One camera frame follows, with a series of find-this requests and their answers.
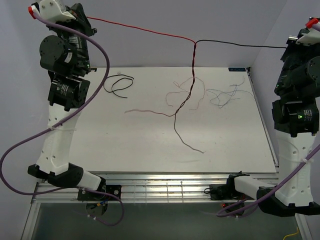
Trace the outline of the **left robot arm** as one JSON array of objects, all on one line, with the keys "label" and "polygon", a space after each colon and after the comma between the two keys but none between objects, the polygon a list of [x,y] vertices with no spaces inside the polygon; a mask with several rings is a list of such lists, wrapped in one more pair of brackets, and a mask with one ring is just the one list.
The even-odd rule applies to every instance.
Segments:
[{"label": "left robot arm", "polygon": [[41,154],[27,173],[60,188],[84,188],[95,199],[106,195],[105,180],[69,161],[77,112],[86,101],[91,71],[87,40],[64,29],[49,27],[54,35],[45,37],[39,47],[40,66],[51,81],[48,102],[48,129]]}]

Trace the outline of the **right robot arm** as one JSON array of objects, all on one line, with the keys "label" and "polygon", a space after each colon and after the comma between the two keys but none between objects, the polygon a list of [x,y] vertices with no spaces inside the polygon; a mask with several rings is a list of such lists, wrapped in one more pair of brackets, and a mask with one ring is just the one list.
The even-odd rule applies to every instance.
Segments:
[{"label": "right robot arm", "polygon": [[297,36],[290,36],[274,92],[272,117],[279,147],[279,183],[271,185],[239,172],[229,175],[226,194],[245,195],[273,216],[320,213],[311,193],[311,159],[320,128],[316,99],[320,96],[320,20],[312,18]]}]

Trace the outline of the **aluminium frame rail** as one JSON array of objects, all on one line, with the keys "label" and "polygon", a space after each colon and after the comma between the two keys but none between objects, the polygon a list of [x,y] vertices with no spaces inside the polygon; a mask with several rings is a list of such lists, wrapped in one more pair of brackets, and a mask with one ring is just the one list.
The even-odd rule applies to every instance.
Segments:
[{"label": "aluminium frame rail", "polygon": [[24,240],[310,240],[303,215],[280,218],[256,210],[244,218],[218,218],[222,200],[204,189],[222,185],[226,174],[106,174],[122,186],[121,209],[110,202],[104,222],[86,216],[86,203],[74,189],[35,197],[22,234]]}]

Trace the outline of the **blue corner label right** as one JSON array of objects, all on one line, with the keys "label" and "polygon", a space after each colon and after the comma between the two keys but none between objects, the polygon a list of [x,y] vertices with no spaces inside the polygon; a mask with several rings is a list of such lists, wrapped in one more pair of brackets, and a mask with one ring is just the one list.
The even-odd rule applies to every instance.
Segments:
[{"label": "blue corner label right", "polygon": [[244,67],[229,67],[229,72],[246,72],[246,68]]}]

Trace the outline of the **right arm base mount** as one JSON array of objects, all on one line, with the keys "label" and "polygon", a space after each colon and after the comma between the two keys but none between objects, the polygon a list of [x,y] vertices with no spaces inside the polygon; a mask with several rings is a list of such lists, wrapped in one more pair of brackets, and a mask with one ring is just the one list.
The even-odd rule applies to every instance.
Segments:
[{"label": "right arm base mount", "polygon": [[[234,193],[231,192],[227,185],[215,185],[215,184],[210,184],[209,187],[205,188],[203,190],[204,194],[210,195],[211,200],[236,200],[237,202],[244,200],[247,196],[243,193]],[[232,205],[232,202],[229,203],[223,203],[222,208],[226,208],[230,205]],[[245,203],[241,203],[235,207],[232,207],[225,211],[226,213],[233,212],[235,210],[238,210],[242,207],[245,206]],[[241,211],[239,213],[236,213],[233,215],[233,217],[244,217],[245,216],[245,211]]]}]

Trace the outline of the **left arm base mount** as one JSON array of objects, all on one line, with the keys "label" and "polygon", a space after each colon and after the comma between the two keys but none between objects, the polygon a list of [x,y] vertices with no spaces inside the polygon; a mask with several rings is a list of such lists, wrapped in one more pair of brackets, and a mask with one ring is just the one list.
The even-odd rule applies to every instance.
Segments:
[{"label": "left arm base mount", "polygon": [[[121,198],[121,194],[122,194],[121,185],[105,185],[102,187],[101,190],[104,193],[114,195],[119,199]],[[87,190],[79,190],[76,199],[78,201],[85,202],[86,212],[89,215],[93,215],[95,217],[103,216],[108,209],[108,203],[110,201],[116,201],[116,199],[114,199],[111,196],[104,195],[104,194],[97,194],[97,193],[89,192]]]}]

